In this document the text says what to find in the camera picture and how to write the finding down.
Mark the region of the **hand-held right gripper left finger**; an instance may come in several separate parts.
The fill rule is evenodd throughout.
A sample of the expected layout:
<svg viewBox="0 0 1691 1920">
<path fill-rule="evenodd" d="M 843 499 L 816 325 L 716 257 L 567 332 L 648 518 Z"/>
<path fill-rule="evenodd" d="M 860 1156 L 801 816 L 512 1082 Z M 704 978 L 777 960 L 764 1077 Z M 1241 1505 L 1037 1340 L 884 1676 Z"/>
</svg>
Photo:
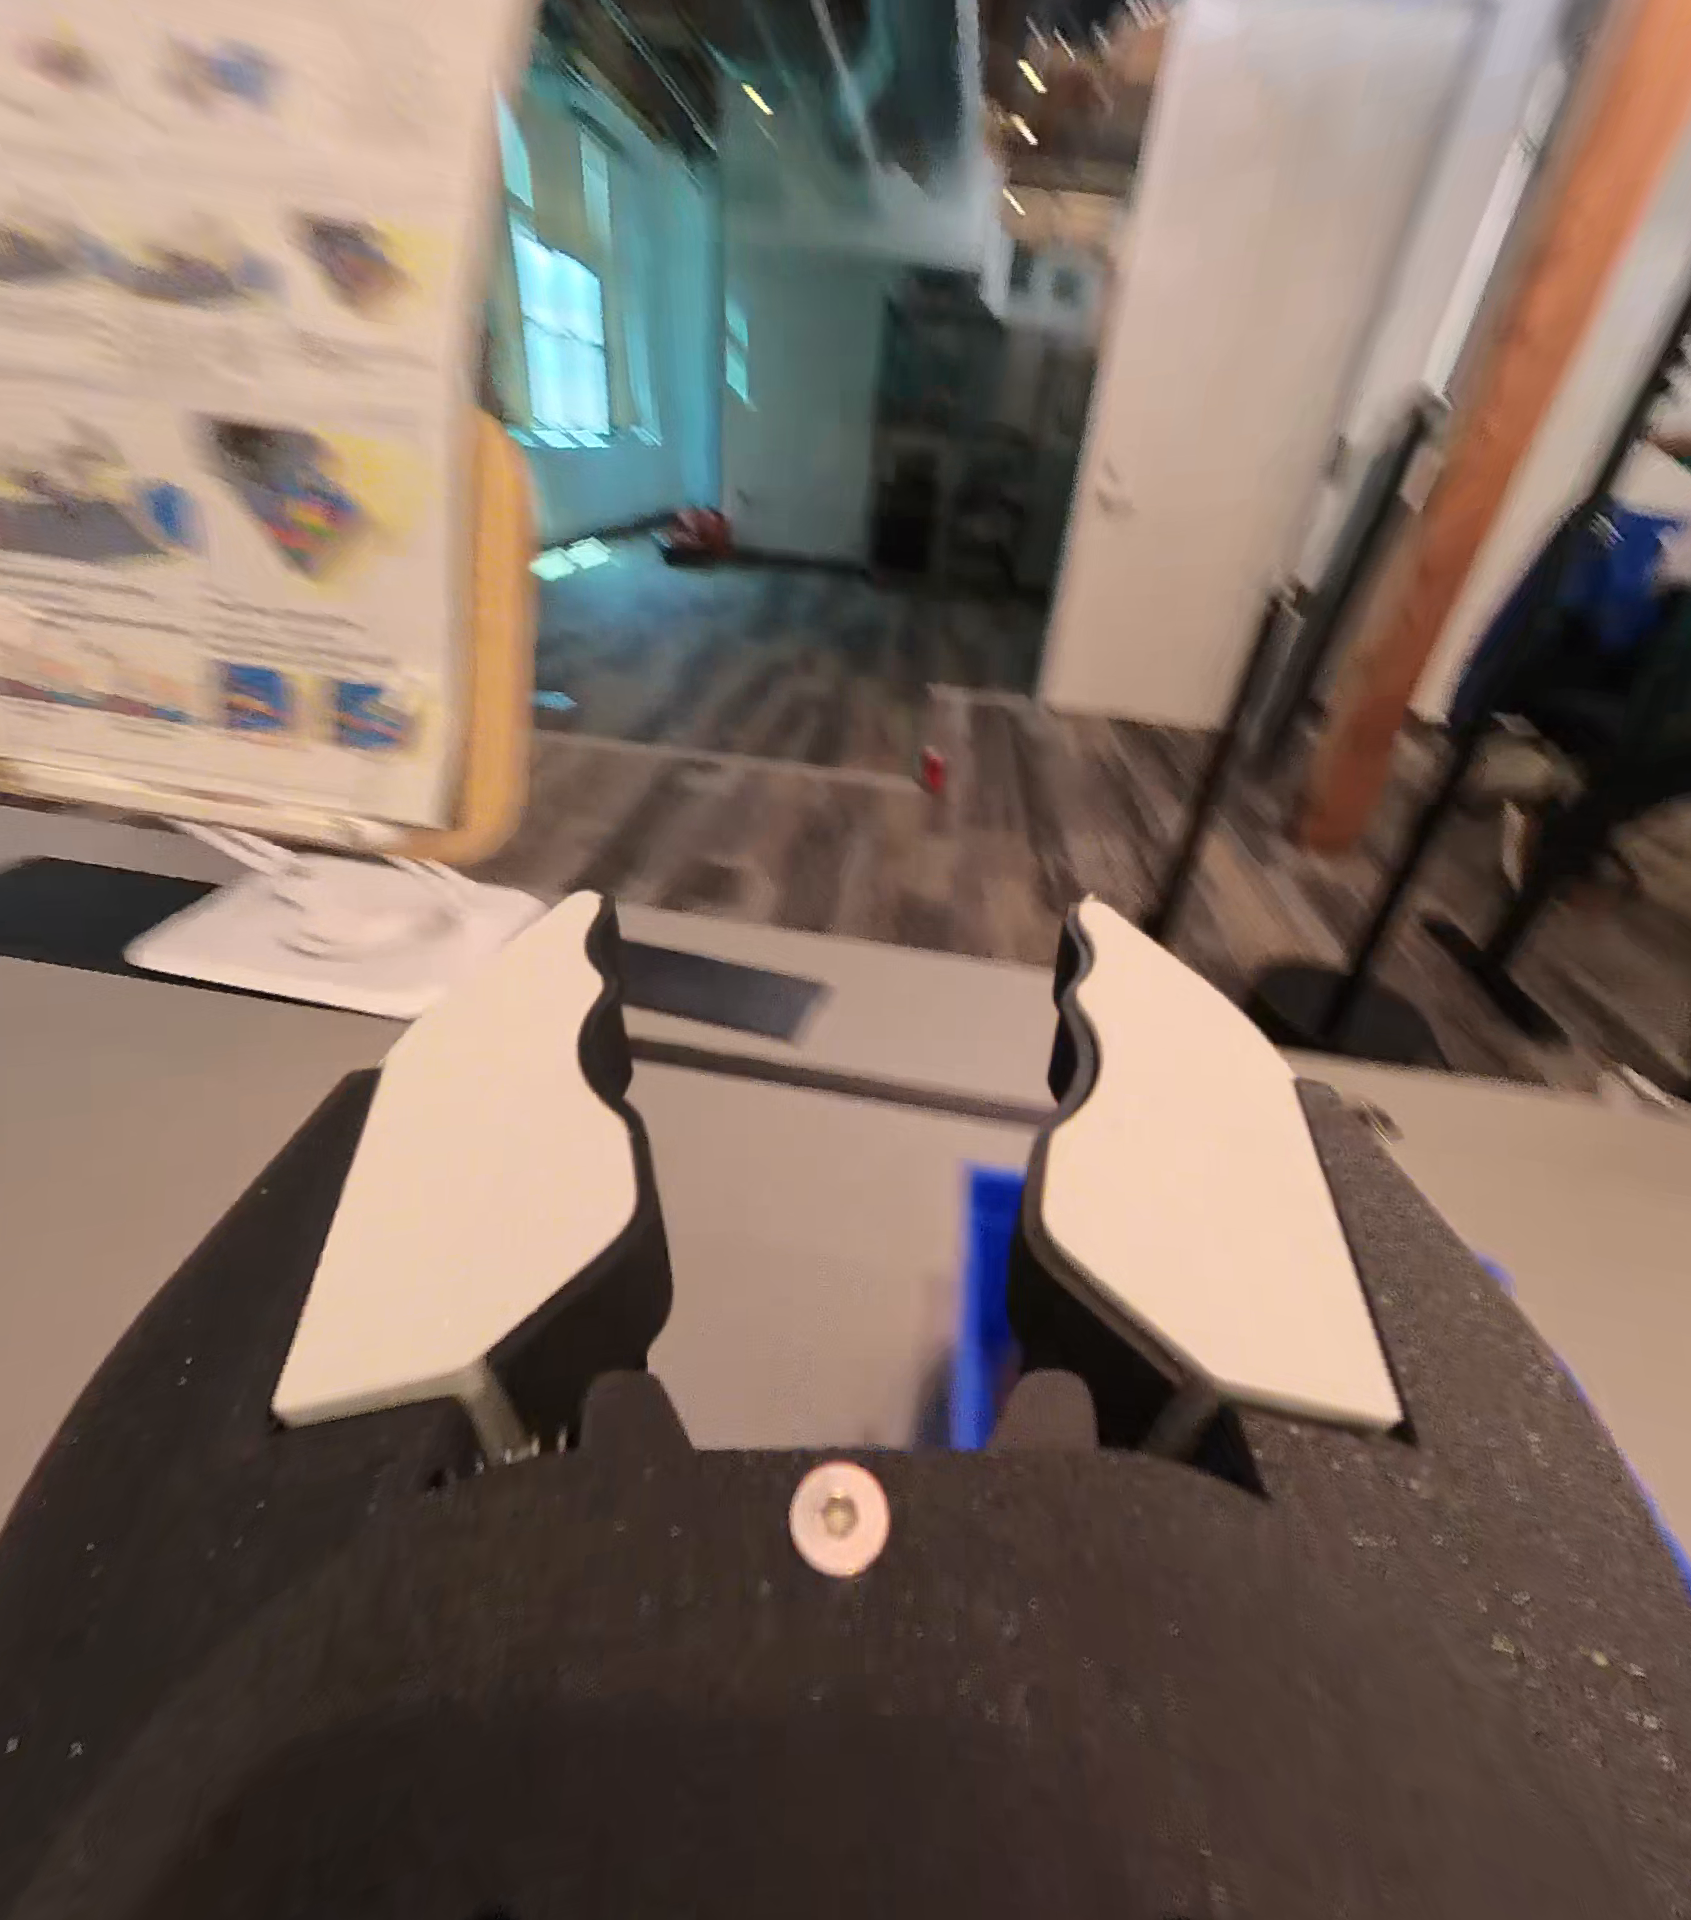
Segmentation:
<svg viewBox="0 0 1691 1920">
<path fill-rule="evenodd" d="M 580 890 L 384 1058 L 274 1418 L 447 1401 L 491 1460 L 568 1452 L 672 1295 L 619 906 Z"/>
</svg>

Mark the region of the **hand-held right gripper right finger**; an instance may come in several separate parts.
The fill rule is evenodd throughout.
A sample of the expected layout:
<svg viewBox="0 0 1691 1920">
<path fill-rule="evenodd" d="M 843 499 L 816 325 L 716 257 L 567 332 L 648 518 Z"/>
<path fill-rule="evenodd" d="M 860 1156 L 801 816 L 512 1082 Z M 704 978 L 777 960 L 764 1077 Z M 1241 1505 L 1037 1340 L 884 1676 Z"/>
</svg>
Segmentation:
<svg viewBox="0 0 1691 1920">
<path fill-rule="evenodd" d="M 1054 960 L 1053 1114 L 1005 1311 L 1026 1373 L 1085 1382 L 1115 1452 L 1196 1460 L 1241 1413 L 1406 1430 L 1297 1071 L 1099 897 Z"/>
</svg>

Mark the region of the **blue plastic bin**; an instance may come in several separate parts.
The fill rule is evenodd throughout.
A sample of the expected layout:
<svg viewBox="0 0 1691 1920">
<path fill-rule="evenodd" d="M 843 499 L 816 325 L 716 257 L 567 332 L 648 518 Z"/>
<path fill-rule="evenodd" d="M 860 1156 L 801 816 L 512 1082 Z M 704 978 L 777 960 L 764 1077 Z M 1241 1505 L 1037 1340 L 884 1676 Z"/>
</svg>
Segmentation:
<svg viewBox="0 0 1691 1920">
<path fill-rule="evenodd" d="M 1000 1427 L 1002 1399 L 1018 1368 L 1009 1333 L 1009 1252 L 1018 1228 L 1026 1173 L 966 1166 L 959 1320 L 940 1430 L 953 1452 L 984 1452 Z M 1651 1498 L 1653 1522 L 1691 1594 L 1691 1557 Z"/>
</svg>

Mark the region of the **wooden post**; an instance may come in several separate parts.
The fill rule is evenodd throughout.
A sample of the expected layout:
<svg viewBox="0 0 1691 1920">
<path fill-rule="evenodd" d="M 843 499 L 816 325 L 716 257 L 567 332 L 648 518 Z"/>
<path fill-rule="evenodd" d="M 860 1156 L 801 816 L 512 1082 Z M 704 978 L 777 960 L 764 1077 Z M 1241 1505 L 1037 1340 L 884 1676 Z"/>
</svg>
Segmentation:
<svg viewBox="0 0 1691 1920">
<path fill-rule="evenodd" d="M 1689 123 L 1691 3 L 1611 3 L 1481 336 L 1460 360 L 1425 509 L 1337 669 L 1289 816 L 1300 848 L 1343 854 L 1367 832 L 1415 684 Z"/>
</svg>

